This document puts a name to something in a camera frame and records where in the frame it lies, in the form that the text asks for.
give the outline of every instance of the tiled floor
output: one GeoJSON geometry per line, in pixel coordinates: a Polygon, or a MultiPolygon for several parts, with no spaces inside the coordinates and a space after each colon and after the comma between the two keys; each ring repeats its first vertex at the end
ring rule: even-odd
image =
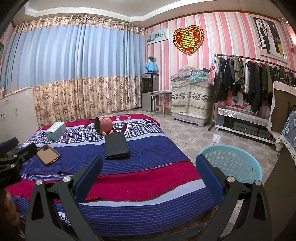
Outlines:
{"type": "MultiPolygon", "coordinates": [[[[141,113],[152,116],[151,113],[142,111],[141,109],[120,112],[117,114],[126,113],[141,113]]],[[[172,120],[170,114],[167,114],[164,117],[161,112],[156,112],[156,114],[153,115],[153,118],[160,123],[166,136],[189,157],[194,165],[196,156],[203,148],[214,144],[233,145],[244,149],[257,159],[263,171],[262,182],[264,184],[277,161],[277,152],[275,151],[274,146],[267,146],[266,144],[248,140],[229,132],[216,130],[215,128],[212,128],[211,131],[207,131],[207,126],[199,127],[197,125],[172,120]]],[[[228,234],[232,230],[241,206],[242,201],[238,201],[222,236],[228,234]]]]}

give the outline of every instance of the brown phone case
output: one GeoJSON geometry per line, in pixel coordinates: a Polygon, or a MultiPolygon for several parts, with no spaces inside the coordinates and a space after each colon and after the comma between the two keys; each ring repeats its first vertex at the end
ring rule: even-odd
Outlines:
{"type": "Polygon", "coordinates": [[[44,145],[37,150],[37,156],[45,166],[50,166],[56,162],[61,154],[59,154],[55,149],[51,148],[49,145],[44,145]]]}

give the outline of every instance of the lace tablecloth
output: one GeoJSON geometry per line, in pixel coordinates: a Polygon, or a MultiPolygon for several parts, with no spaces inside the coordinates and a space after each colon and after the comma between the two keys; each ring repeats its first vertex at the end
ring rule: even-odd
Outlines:
{"type": "Polygon", "coordinates": [[[296,166],[296,111],[292,111],[287,119],[280,137],[275,141],[276,150],[279,151],[285,145],[296,166]]]}
{"type": "Polygon", "coordinates": [[[231,110],[231,109],[228,109],[227,107],[218,107],[218,114],[240,119],[243,121],[248,121],[248,122],[265,126],[265,127],[268,126],[267,118],[264,118],[264,117],[258,116],[255,113],[253,114],[243,110],[235,110],[235,109],[231,110]]]}

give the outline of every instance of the striped bedspread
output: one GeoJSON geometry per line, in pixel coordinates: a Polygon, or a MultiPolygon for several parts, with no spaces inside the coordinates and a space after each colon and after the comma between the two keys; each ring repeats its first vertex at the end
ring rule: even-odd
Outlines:
{"type": "MultiPolygon", "coordinates": [[[[114,129],[124,131],[130,157],[104,158],[104,136],[94,130],[93,120],[66,124],[67,131],[56,142],[38,130],[22,147],[35,143],[50,145],[61,158],[45,167],[35,156],[23,165],[22,181],[9,192],[18,211],[26,215],[35,181],[61,180],[86,166],[95,155],[103,159],[103,170],[86,200],[79,206],[101,236],[152,234],[175,228],[203,214],[216,203],[194,165],[165,136],[159,123],[141,114],[116,121],[114,129]]],[[[56,203],[61,219],[70,225],[61,203],[56,203]]]]}

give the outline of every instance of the blue curtain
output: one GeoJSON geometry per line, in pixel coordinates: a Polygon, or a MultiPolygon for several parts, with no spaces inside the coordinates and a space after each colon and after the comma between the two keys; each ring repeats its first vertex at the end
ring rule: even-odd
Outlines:
{"type": "Polygon", "coordinates": [[[0,86],[10,92],[61,80],[145,73],[145,37],[127,30],[60,25],[18,32],[9,41],[0,86]]]}

